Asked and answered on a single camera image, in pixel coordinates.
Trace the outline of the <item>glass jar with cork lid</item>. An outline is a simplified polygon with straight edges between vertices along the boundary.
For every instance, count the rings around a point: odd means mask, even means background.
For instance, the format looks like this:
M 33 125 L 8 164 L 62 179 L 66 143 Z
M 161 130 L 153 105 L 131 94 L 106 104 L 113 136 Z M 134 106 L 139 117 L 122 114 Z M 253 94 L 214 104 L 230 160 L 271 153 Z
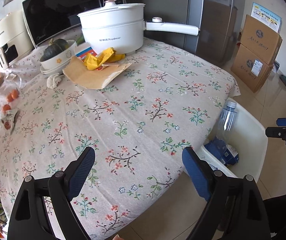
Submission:
M 5 104 L 9 104 L 11 109 L 13 109 L 17 103 L 18 98 L 13 100 L 13 102 L 7 102 L 7 95 L 11 93 L 12 90 L 17 89 L 20 93 L 20 88 L 22 84 L 22 78 L 18 73 L 11 72 L 7 75 L 1 75 L 0 77 L 0 111 Z

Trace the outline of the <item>brown cardboard piece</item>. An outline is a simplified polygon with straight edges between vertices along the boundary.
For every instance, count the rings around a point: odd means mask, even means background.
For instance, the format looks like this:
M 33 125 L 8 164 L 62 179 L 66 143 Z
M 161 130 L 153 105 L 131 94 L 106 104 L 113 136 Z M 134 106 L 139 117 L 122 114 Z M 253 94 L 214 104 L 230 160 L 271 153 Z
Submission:
M 95 70 L 88 70 L 83 62 L 73 57 L 63 69 L 63 74 L 76 85 L 87 89 L 103 89 L 132 64 L 107 63 Z

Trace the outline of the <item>water bottle blue cap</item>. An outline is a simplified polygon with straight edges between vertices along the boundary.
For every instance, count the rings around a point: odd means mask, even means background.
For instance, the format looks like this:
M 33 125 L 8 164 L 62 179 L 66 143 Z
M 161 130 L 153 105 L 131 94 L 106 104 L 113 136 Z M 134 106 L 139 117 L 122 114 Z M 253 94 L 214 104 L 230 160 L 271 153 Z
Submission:
M 237 114 L 236 102 L 227 101 L 225 107 L 221 111 L 216 132 L 216 137 L 223 140 L 226 144 L 229 141 Z

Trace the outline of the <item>upper cardboard box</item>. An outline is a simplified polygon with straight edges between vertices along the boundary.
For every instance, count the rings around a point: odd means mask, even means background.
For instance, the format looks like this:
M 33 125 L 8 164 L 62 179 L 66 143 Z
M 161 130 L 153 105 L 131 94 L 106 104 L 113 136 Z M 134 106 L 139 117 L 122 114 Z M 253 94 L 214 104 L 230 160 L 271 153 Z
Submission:
M 277 32 L 252 16 L 246 15 L 240 42 L 266 64 L 274 63 L 282 41 Z

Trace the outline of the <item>blue white carton box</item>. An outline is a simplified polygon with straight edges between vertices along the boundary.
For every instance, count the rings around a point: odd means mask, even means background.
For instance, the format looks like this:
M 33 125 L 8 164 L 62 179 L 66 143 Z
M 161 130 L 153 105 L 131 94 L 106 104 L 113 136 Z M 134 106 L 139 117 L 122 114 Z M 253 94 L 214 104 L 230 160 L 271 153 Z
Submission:
M 232 145 L 226 144 L 224 140 L 214 137 L 204 147 L 225 166 L 235 165 L 239 162 L 237 150 Z

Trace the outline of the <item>stacked white plates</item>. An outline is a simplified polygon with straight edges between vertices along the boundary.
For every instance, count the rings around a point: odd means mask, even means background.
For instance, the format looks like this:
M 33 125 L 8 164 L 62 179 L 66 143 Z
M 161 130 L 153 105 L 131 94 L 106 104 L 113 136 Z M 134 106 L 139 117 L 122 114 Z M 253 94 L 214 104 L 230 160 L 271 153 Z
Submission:
M 52 74 L 55 74 L 55 73 L 60 73 L 63 71 L 63 69 L 67 66 L 67 63 L 65 64 L 61 64 L 60 66 L 57 66 L 55 68 L 52 68 L 52 69 L 49 69 L 49 70 L 46 70 L 43 66 L 40 67 L 40 72 L 43 74 L 43 75 L 52 75 Z

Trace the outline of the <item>small nut snack packet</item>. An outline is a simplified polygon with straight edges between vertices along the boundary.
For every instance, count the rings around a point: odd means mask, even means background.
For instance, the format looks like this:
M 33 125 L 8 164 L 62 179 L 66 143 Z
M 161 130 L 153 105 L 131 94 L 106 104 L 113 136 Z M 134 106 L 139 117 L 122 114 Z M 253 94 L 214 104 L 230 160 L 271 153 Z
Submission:
M 12 134 L 19 117 L 19 113 L 19 109 L 10 109 L 5 112 L 0 111 L 0 129 Z

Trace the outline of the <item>lower cardboard box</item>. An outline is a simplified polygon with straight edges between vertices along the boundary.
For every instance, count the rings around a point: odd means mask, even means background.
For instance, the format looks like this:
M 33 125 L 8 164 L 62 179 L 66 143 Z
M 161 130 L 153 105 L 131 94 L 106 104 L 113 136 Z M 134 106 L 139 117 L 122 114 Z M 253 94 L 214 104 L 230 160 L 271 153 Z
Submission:
M 244 45 L 240 44 L 231 71 L 256 93 L 263 87 L 273 66 L 264 61 Z

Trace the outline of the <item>white electric cooking pot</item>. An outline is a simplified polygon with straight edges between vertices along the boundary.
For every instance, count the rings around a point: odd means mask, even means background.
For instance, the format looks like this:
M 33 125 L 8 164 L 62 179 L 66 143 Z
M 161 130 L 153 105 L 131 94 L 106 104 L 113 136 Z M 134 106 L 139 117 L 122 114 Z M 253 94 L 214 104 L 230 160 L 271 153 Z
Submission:
M 118 54 L 130 54 L 144 44 L 145 31 L 163 31 L 197 36 L 199 28 L 193 25 L 167 23 L 160 17 L 144 20 L 144 3 L 116 4 L 105 2 L 104 7 L 81 12 L 80 19 L 85 42 L 97 54 L 114 48 Z

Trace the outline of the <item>red blue small carton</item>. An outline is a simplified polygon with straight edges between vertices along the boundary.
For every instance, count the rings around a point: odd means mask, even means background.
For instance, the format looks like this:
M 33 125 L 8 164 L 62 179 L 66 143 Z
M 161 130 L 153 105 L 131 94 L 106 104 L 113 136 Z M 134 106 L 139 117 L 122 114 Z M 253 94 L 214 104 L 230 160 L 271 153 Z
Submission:
M 75 47 L 75 55 L 80 60 L 84 61 L 88 54 L 91 54 L 93 56 L 96 56 L 97 53 L 94 52 L 91 45 L 88 42 L 84 42 L 80 44 L 79 46 Z

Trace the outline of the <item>yellow banana peel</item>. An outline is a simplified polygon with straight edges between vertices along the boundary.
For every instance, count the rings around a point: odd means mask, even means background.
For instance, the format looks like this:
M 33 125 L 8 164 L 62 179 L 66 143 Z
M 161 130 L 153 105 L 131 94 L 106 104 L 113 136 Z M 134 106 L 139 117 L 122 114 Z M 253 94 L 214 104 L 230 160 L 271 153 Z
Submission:
M 83 64 L 88 70 L 95 70 L 106 63 L 114 63 L 116 61 L 123 60 L 124 58 L 125 54 L 117 54 L 113 47 L 109 47 L 96 56 L 87 54 Z

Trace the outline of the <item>white ceramic bowl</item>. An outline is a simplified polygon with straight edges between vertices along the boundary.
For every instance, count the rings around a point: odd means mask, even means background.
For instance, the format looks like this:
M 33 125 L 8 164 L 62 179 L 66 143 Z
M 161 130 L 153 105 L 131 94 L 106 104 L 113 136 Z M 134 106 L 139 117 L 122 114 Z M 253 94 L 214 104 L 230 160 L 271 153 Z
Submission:
M 58 55 L 48 59 L 48 60 L 40 60 L 40 63 L 44 70 L 50 70 L 56 67 L 61 66 L 63 63 L 69 62 L 70 59 L 75 56 L 75 48 L 77 43 L 75 40 L 68 40 L 69 48 L 65 51 L 59 53 Z

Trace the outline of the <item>white air fryer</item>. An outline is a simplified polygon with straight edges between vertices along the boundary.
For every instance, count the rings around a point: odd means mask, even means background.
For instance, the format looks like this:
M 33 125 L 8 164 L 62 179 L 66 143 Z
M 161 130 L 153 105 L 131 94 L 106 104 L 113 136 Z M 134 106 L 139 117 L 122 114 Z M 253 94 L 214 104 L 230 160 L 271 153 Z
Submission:
M 0 69 L 8 68 L 33 49 L 22 10 L 10 12 L 0 19 Z

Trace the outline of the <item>small mandarin in jar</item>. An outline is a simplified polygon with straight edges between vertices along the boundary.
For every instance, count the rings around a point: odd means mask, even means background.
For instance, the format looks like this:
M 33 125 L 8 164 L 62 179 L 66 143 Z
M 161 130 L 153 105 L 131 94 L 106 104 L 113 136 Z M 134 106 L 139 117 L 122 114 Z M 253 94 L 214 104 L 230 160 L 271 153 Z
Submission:
M 11 106 L 9 104 L 5 104 L 3 107 L 2 107 L 2 111 L 5 113 L 6 111 L 9 111 L 11 110 Z

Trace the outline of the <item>floral tablecloth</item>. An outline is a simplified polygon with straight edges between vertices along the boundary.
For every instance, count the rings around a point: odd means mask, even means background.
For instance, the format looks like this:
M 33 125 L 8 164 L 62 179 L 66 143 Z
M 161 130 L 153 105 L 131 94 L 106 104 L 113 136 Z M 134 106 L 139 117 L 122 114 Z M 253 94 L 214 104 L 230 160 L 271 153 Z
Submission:
M 0 198 L 7 217 L 26 176 L 52 176 L 87 147 L 96 159 L 72 201 L 92 239 L 106 239 L 148 209 L 183 170 L 182 151 L 200 148 L 228 98 L 234 77 L 179 48 L 146 38 L 129 67 L 106 88 L 63 77 L 50 89 L 42 49 L 13 64 L 22 78 L 12 131 L 0 125 Z

